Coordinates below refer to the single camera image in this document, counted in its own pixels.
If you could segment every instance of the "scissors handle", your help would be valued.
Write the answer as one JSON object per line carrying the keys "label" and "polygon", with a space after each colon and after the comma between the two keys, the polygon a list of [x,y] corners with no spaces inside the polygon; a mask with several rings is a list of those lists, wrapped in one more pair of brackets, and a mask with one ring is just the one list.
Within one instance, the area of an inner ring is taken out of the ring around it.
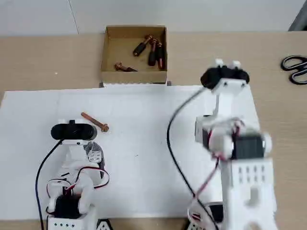
{"label": "scissors handle", "polygon": [[307,73],[307,68],[290,75],[289,80],[295,85],[307,85],[307,80],[296,80],[296,77]]}
{"label": "scissors handle", "polygon": [[[290,60],[300,60],[301,62],[298,64],[294,64],[292,66],[288,66],[286,63]],[[307,57],[301,56],[301,55],[291,55],[286,58],[284,58],[280,64],[280,67],[284,71],[290,71],[294,69],[300,69],[300,68],[307,68]]]}

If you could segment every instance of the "bolt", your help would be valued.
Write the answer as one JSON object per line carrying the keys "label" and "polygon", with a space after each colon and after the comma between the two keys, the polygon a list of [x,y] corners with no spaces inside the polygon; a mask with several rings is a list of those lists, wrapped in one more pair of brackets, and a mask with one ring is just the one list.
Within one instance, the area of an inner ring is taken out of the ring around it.
{"label": "bolt", "polygon": [[86,120],[89,120],[90,122],[92,122],[93,124],[95,124],[99,128],[101,128],[101,132],[107,132],[109,130],[109,126],[107,126],[107,124],[100,123],[99,121],[97,121],[96,119],[92,118],[88,114],[82,112],[81,116],[83,116]]}
{"label": "bolt", "polygon": [[157,60],[159,69],[163,69],[163,52],[162,52],[162,43],[159,41],[157,44]]}
{"label": "bolt", "polygon": [[123,66],[121,62],[115,63],[114,67],[115,67],[116,70],[121,70],[121,71],[124,71],[124,72],[137,72],[136,69],[133,69],[131,67]]}
{"label": "bolt", "polygon": [[141,52],[144,51],[144,49],[146,48],[146,44],[149,43],[151,40],[153,39],[152,35],[146,35],[145,36],[145,40],[141,43],[139,43],[139,45],[134,49],[133,51],[133,55],[136,57],[138,55],[141,54]]}
{"label": "bolt", "polygon": [[159,41],[157,39],[151,40],[150,44],[152,45],[152,49],[148,56],[148,65],[155,66],[156,58],[155,58],[155,48]]}

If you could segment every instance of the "white wall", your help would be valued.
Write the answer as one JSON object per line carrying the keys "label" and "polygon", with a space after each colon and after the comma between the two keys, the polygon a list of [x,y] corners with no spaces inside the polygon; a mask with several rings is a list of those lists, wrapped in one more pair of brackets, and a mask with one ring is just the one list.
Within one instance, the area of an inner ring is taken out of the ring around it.
{"label": "white wall", "polygon": [[70,7],[69,0],[0,0],[0,35],[99,32],[108,24],[164,24],[169,31],[286,31],[304,2],[70,0]]}

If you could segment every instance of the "white paper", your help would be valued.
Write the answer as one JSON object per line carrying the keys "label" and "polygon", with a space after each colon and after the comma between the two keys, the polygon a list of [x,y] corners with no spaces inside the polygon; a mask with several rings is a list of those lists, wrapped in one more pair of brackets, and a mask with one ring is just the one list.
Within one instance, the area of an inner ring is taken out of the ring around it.
{"label": "white paper", "polygon": [[[192,198],[166,145],[166,128],[175,109],[200,86],[108,85],[102,89],[6,92],[0,109],[0,219],[37,219],[35,176],[56,144],[50,135],[58,119],[86,112],[102,123],[98,132],[110,184],[93,202],[100,218],[181,217]],[[211,114],[215,97],[205,91],[178,115],[171,128],[173,152],[196,190],[214,161],[194,139],[197,116]],[[258,126],[250,88],[235,99],[235,115]],[[46,181],[65,157],[60,146],[43,167],[39,194],[47,205]],[[204,203],[221,201],[220,175],[201,195]]]}

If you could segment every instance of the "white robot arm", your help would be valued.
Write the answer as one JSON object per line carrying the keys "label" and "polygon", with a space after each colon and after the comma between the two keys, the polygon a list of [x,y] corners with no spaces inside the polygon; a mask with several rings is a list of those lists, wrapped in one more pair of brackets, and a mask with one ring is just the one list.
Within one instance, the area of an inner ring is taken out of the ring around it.
{"label": "white robot arm", "polygon": [[[272,149],[269,134],[249,125],[243,117],[233,117],[232,102],[249,82],[249,76],[235,61],[231,67],[218,59],[202,77],[205,87],[216,95],[212,115],[196,118],[195,140],[220,161],[223,221],[221,230],[244,230],[256,224],[276,230],[276,199],[273,188]],[[203,215],[198,225],[214,229]]]}
{"label": "white robot arm", "polygon": [[51,130],[54,139],[65,139],[69,151],[54,179],[47,184],[50,197],[47,212],[48,229],[95,230],[96,208],[91,203],[94,189],[106,185],[109,175],[104,170],[102,149],[92,140],[97,135],[94,126],[82,120],[65,121]]}

